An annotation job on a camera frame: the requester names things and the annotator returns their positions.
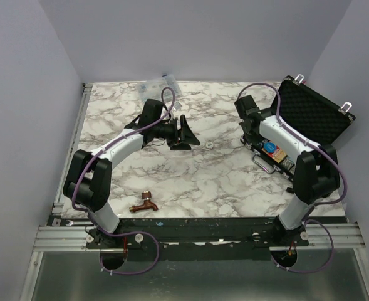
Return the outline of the blue small blind button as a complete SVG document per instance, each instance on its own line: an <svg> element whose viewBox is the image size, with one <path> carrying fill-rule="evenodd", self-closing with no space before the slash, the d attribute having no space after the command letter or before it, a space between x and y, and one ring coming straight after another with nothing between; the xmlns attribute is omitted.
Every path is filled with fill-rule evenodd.
<svg viewBox="0 0 369 301"><path fill-rule="evenodd" d="M275 153L276 151L276 145L272 142L266 142L264 144L264 150L270 154Z"/></svg>

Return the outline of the red playing card deck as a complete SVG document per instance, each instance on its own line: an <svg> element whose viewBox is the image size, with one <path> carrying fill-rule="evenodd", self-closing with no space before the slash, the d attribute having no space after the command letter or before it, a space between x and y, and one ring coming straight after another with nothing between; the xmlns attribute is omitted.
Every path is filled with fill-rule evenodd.
<svg viewBox="0 0 369 301"><path fill-rule="evenodd" d="M262 148L262 151L265 152L271 159L273 159L277 163L281 163L287 158L287 154L282 149L280 149L277 145L276 145L275 153L270 154L266 152L264 150L264 146Z"/></svg>

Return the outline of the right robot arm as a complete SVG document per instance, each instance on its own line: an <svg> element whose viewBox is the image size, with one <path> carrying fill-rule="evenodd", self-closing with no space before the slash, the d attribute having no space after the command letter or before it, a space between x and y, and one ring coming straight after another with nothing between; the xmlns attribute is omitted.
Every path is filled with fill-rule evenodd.
<svg viewBox="0 0 369 301"><path fill-rule="evenodd" d="M294 173L289 177L293 198L275 217L271 230L276 244L287 245L320 201L340 187L336 150L332 145L308 140L270 110L261 110L250 95L238 98L234 105L241 119L241 141L246 147L277 171L284 168L273 155L283 152L293 163Z"/></svg>

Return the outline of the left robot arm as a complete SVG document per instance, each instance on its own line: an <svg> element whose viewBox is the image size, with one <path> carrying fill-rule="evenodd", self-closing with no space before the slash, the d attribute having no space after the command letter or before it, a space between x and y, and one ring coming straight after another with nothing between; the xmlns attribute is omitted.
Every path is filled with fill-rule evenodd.
<svg viewBox="0 0 369 301"><path fill-rule="evenodd" d="M73 154L63 195L103 229L101 240L110 248L117 247L123 238L117 228L119 217L108 202L112 170L155 138L165 140L172 151L189 151L193 145L200 145L185 115L179 120L160 119L165 108L161 101L148 99L142 113L126 125L116 139L91 152L80 149Z"/></svg>

